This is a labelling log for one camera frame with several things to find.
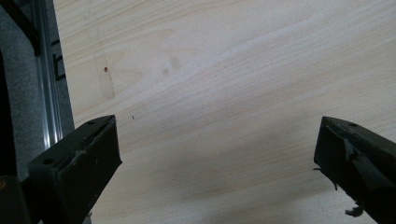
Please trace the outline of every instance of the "light wood surface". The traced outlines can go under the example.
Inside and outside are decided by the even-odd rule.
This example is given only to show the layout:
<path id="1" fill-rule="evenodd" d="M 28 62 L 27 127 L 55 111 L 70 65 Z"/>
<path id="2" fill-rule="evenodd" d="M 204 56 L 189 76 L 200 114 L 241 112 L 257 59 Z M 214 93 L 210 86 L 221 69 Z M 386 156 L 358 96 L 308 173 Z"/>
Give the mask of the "light wood surface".
<path id="1" fill-rule="evenodd" d="M 118 120 L 98 223 L 374 223 L 312 171 L 322 116 L 396 141 L 394 0 L 55 0 L 76 126 Z"/>

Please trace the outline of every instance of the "dark spot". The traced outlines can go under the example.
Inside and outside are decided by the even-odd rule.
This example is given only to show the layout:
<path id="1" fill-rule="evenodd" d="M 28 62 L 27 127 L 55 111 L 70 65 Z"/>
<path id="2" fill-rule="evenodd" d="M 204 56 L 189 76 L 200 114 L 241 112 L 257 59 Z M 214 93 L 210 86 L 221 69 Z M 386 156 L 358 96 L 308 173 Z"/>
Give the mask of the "dark spot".
<path id="1" fill-rule="evenodd" d="M 352 210 L 346 210 L 346 215 L 352 216 L 352 217 L 359 217 L 363 214 L 363 208 L 358 206 L 352 208 Z"/>

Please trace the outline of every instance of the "screw hole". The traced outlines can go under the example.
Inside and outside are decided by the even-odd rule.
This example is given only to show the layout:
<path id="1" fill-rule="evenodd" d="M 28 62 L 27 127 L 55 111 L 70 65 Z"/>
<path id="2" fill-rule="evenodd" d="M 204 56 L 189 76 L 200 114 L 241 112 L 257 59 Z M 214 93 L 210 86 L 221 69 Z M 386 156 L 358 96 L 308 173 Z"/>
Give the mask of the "screw hole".
<path id="1" fill-rule="evenodd" d="M 49 164 L 51 164 L 53 162 L 54 162 L 54 159 L 45 159 L 45 160 L 43 160 L 43 163 L 46 164 L 46 165 L 49 165 Z"/>

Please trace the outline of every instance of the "wood grain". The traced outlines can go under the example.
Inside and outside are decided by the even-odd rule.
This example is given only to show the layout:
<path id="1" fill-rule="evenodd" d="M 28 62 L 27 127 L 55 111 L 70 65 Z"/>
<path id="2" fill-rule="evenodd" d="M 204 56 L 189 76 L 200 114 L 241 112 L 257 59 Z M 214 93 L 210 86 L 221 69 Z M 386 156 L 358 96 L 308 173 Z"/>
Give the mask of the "wood grain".
<path id="1" fill-rule="evenodd" d="M 76 125 L 118 119 L 93 223 L 374 223 L 312 171 L 322 116 L 396 141 L 396 2 L 56 0 Z"/>

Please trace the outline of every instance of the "stain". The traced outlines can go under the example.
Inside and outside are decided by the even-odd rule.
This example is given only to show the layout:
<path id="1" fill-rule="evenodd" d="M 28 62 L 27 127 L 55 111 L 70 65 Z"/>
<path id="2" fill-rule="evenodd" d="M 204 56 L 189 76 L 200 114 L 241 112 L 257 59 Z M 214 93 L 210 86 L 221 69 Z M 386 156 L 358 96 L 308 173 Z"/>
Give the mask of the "stain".
<path id="1" fill-rule="evenodd" d="M 169 62 L 171 64 L 172 68 L 174 68 L 176 70 L 180 68 L 180 61 L 179 61 L 178 57 L 176 57 L 176 56 L 171 57 Z"/>
<path id="2" fill-rule="evenodd" d="M 163 69 L 163 75 L 168 76 L 169 75 L 169 70 L 167 68 Z"/>
<path id="3" fill-rule="evenodd" d="M 107 100 L 115 98 L 113 80 L 107 69 L 107 57 L 103 47 L 102 38 L 99 33 L 98 19 L 94 10 L 92 1 L 87 0 L 85 4 L 84 21 L 86 31 L 90 39 L 92 56 L 96 67 L 96 73 L 99 79 L 102 96 Z"/>

